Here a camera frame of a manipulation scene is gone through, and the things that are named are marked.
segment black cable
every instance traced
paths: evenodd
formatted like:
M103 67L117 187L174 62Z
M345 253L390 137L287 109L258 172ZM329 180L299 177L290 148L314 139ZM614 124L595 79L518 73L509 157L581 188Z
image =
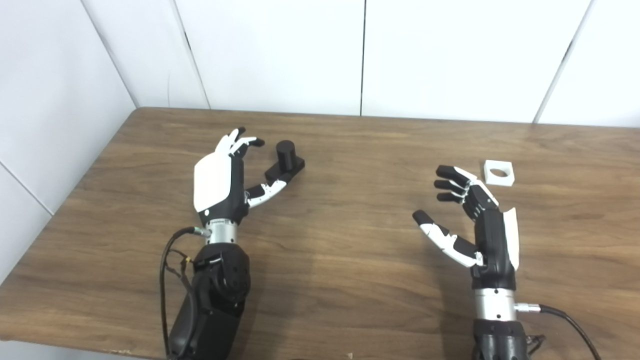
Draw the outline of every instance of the black cable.
M587 336L587 333L584 332L584 330L582 330L580 325L578 325L578 323L575 322L575 320L572 319L569 315L567 315L564 311L556 309L556 308L551 307L551 306L546 306L546 305L540 304L540 312L541 313L546 313L546 314L556 315L556 316L559 316L559 317L565 319L566 321L568 321L571 324L571 326L573 326L573 328L578 332L578 334L580 334L580 336L582 337L584 342L587 343L587 346L589 347L589 350L593 354L593 358L596 359L596 360L602 360L602 358L600 357L600 354L598 354L598 350L596 350L596 347L593 345L593 343L589 339L589 336Z
M529 338L531 339L531 343L532 344L535 343L535 345L527 353L527 355L529 355L531 357L536 351L538 351L540 349L540 347L542 346L542 343L545 342L547 337L544 336L544 335L528 336L527 337L527 344L529 344L529 341L528 341Z
M196 293L193 289L191 283L189 283L189 279L187 279L187 264L191 262L191 258L185 255L183 252L178 250L171 249L170 251L177 252L182 255L182 261L180 262L180 274L178 274L174 269L169 266L166 267L168 271L173 272L178 279L180 279L182 285L184 285L184 289L187 291L187 296L189 297L189 303L191 304L191 319L189 321L189 333L187 335L187 339L184 342L184 346L182 350L175 357L175 360L182 360L184 356L187 354L187 350L189 350L189 346L191 344L191 340L193 340L193 336L196 332L196 321L198 320L198 303L196 302Z
M167 356L169 356L169 334L167 330L166 324L166 299L165 299L165 290L164 290L164 270L166 268L166 258L169 255L169 251L171 250L171 246L175 240L185 234L193 234L195 232L195 227L184 227L173 234L173 236L169 239L164 247L164 251L162 253L162 258L160 260L160 317L162 321L162 335L164 339L164 352ZM191 341L185 343L184 347L187 348Z

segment black fingertip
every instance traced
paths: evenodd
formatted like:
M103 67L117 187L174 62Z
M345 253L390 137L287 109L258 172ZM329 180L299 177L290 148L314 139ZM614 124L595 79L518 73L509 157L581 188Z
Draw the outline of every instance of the black fingertip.
M436 195L436 199L443 202L460 202L462 200L461 197L455 196L452 193L439 193Z
M252 186L249 189L245 190L248 194L249 199L253 199L256 197L260 197L264 195L264 189L261 185Z
M451 183L449 180L436 180L433 182L436 189L450 190Z
M433 219L427 215L424 210L417 210L412 216L415 222L418 223L418 226L422 224L433 224Z
M456 171L455 167L449 165L440 165L436 169L436 175L440 177L444 177L445 179L453 180L456 184L464 187L469 179L466 176L462 175L458 171Z
M453 249L469 258L474 258L477 251L475 244L470 243L467 239L464 239L461 236L459 236L453 243Z
M450 165L440 165L436 169L436 175L445 179L453 179L457 173L456 169Z

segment wooden table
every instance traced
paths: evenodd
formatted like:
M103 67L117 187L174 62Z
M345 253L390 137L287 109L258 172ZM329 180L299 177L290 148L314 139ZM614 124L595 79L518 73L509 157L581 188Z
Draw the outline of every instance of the wooden table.
M518 209L518 300L569 312L604 359L640 356L640 131L154 108L131 115L2 285L0 338L162 358L160 253L199 225L193 165L237 126L267 142L245 157L248 184L283 139L307 167L239 228L253 288L232 359L468 359L468 270L411 214L472 239L432 183L439 164L480 174L485 159L514 164L513 187L491 190ZM173 322L184 292L168 282ZM520 318L548 337L535 359L590 359L563 320Z

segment black rectangular base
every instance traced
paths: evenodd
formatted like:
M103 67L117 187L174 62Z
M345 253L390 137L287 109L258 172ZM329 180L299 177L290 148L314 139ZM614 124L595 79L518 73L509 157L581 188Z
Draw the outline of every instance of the black rectangular base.
M294 177L300 170L305 168L305 160L299 156L296 156L296 166L293 170L288 171L291 177ZM264 172L264 177L267 178L269 184L273 184L281 175L282 171L280 170L280 163L275 163L273 166Z

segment prosthetic hand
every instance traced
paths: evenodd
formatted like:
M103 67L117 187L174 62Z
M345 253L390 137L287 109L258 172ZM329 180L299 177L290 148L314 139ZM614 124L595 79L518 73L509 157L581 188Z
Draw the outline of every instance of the prosthetic hand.
M185 298L173 325L170 357L227 358L251 286L249 257L237 244L237 227L250 208L276 195L305 166L293 143L282 141L276 147L278 163L265 173L267 181L245 189L243 156L249 146L260 147L264 141L239 138L242 133L240 127L223 136L194 168L193 205L204 226L195 232L205 236L206 245L193 260L193 280L186 287L195 296ZM181 279L184 263L191 262L184 259Z
M513 299L520 252L515 209L501 212L486 186L460 168L440 165L436 174L445 180L436 180L435 187L450 190L437 199L462 205L476 223L476 243L451 234L423 210L414 212L413 219L442 252L471 269L477 311L473 359L526 360L527 336Z

